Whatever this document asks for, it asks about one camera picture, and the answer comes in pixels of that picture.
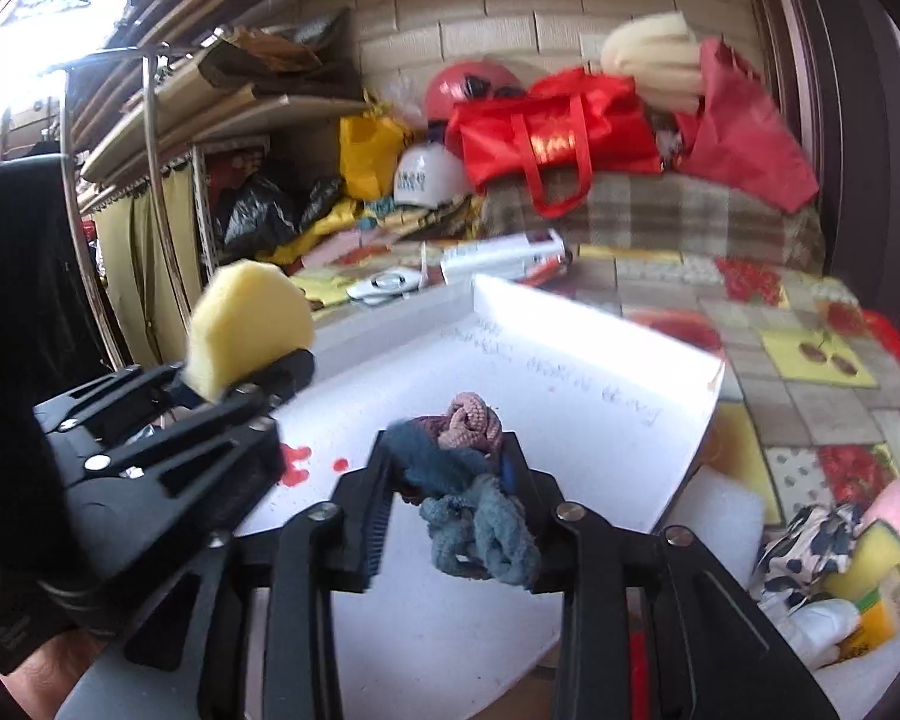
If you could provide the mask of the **left hand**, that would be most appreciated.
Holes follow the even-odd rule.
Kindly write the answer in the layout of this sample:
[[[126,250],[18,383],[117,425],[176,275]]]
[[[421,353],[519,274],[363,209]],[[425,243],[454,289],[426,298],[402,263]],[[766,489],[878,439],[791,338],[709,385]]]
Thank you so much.
[[[84,631],[59,634],[23,660],[1,683],[34,720],[53,720],[107,642]]]

